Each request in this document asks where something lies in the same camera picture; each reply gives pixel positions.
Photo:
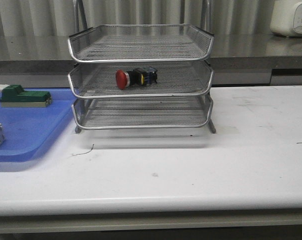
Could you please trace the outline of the red emergency stop button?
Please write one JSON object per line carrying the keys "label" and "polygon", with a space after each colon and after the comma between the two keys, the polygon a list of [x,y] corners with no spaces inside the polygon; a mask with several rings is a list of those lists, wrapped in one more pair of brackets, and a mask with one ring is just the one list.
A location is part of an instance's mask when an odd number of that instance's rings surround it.
{"label": "red emergency stop button", "polygon": [[146,86],[157,83],[158,70],[154,67],[137,67],[132,71],[119,69],[115,73],[116,85],[119,89],[124,90],[130,86]]}

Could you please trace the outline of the silver mesh top tray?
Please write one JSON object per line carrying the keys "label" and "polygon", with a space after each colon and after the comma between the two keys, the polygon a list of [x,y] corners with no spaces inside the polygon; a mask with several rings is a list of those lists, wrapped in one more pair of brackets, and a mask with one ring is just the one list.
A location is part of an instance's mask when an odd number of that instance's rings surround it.
{"label": "silver mesh top tray", "polygon": [[212,33],[190,24],[100,25],[67,40],[78,63],[205,60],[213,43]]}

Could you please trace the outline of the grey back counter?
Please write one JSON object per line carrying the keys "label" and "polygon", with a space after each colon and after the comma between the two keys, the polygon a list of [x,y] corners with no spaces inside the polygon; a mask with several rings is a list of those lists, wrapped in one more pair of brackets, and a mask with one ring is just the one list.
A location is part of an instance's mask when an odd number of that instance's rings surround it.
{"label": "grey back counter", "polygon": [[[302,37],[216,35],[215,86],[302,85]],[[67,88],[74,61],[65,36],[0,36],[0,84]]]}

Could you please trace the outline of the blue plastic tray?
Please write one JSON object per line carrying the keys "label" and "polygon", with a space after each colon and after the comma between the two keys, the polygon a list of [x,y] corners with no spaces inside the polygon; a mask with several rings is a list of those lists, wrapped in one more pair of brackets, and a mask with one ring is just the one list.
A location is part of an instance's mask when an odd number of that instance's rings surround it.
{"label": "blue plastic tray", "polygon": [[0,105],[0,124],[4,143],[0,163],[29,161],[36,152],[48,150],[73,118],[75,97],[68,88],[45,88],[52,104],[45,108],[4,108]]}

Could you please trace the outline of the green electrical module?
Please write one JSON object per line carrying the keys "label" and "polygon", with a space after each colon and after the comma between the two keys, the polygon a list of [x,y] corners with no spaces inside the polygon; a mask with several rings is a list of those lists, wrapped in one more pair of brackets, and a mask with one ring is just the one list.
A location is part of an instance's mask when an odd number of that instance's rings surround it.
{"label": "green electrical module", "polygon": [[0,84],[3,108],[46,108],[53,99],[49,91],[25,90],[19,84]]}

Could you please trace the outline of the white kitchen appliance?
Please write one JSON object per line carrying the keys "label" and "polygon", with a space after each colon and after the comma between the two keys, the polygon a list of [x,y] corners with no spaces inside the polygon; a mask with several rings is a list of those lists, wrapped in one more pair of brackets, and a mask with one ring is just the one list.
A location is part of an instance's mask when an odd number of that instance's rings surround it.
{"label": "white kitchen appliance", "polygon": [[284,37],[302,37],[302,0],[275,0],[270,31]]}

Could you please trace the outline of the grey metal rack frame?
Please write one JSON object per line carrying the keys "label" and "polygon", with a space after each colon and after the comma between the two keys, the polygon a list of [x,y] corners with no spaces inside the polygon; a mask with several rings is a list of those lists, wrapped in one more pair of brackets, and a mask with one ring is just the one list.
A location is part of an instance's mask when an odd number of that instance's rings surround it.
{"label": "grey metal rack frame", "polygon": [[[87,25],[87,19],[86,19],[85,10],[84,10],[84,4],[81,0],[75,0],[73,2],[73,14],[74,14],[74,20],[75,20],[75,24],[74,24],[75,34],[91,28],[91,27],[88,27],[88,25]],[[206,61],[208,63],[207,60],[208,60],[208,58],[203,59],[203,60],[197,60],[197,61]],[[76,66],[74,68],[76,68],[79,64],[93,64],[93,63],[82,63],[82,62],[77,62],[76,61]],[[209,95],[210,96],[210,89],[209,89],[209,92],[207,94],[196,95],[196,96],[204,96],[204,95]],[[134,97],[134,98],[144,98],[144,97],[168,97],[168,96],[142,96],[142,97]],[[210,122],[208,124],[206,124],[205,126],[208,126],[212,133],[216,132],[215,126],[214,126],[214,124],[212,122],[212,119],[211,119],[211,115],[210,115]]]}

